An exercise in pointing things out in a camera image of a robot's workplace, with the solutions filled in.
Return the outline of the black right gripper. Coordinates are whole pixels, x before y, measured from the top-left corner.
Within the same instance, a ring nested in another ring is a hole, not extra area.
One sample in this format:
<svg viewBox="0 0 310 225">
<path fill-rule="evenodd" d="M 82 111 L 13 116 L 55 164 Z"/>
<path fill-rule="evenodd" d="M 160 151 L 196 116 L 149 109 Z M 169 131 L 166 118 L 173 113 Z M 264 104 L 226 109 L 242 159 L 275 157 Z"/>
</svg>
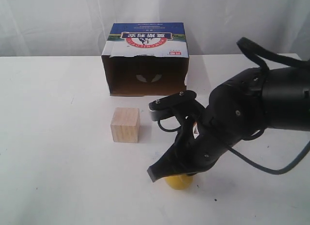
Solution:
<svg viewBox="0 0 310 225">
<path fill-rule="evenodd" d="M 217 86 L 208 106 L 198 116 L 181 121 L 174 143 L 149 166 L 151 181 L 205 172 L 241 140 L 260 137 L 266 129 L 262 103 L 265 78 L 258 72 L 242 72 Z"/>
</svg>

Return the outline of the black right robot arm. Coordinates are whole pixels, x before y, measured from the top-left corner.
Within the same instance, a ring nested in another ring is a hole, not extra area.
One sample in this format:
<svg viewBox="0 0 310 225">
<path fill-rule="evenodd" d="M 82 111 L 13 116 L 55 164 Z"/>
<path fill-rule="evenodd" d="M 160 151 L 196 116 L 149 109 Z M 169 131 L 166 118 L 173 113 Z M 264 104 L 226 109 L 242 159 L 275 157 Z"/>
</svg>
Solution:
<svg viewBox="0 0 310 225">
<path fill-rule="evenodd" d="M 152 181 L 206 172 L 227 151 L 239 156 L 234 146 L 259 138 L 266 129 L 310 129 L 307 69 L 249 68 L 217 86 L 207 106 L 196 96 L 186 90 L 149 104 L 153 121 L 175 117 L 179 122 L 174 143 L 147 170 Z"/>
</svg>

